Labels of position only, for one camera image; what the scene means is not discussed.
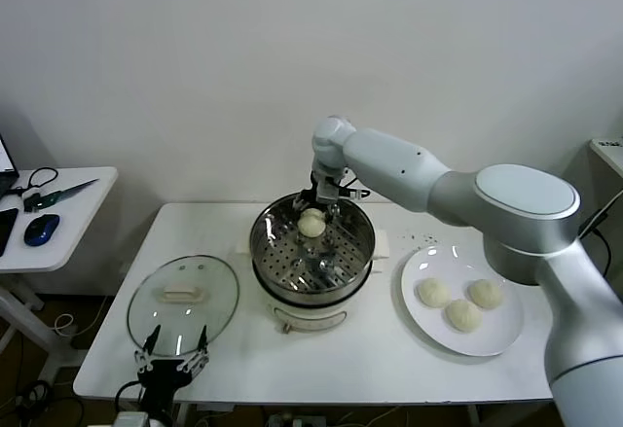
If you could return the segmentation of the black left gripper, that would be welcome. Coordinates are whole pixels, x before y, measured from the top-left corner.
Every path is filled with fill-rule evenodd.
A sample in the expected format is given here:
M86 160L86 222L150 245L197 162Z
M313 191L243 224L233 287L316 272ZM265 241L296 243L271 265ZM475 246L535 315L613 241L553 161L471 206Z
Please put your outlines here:
M134 351L138 368L147 368L158 341L161 325L157 325ZM150 369L138 373L138 381L144 388L142 407L171 407L177 390L193 381L191 373L200 373L209 362L207 326L202 327L197 347L184 360L153 360Z

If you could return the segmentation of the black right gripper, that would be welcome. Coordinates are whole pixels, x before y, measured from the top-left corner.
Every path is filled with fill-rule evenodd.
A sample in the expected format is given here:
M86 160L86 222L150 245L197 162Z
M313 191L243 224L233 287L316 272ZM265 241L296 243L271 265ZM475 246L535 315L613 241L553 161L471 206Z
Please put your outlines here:
M326 222L328 224L339 223L341 208L337 201L340 198L348 198L348 188L341 185L345 174L343 168L314 167L311 171L314 188L304 189L295 194L293 209L304 211L308 208L316 208L318 203L331 203L326 208Z

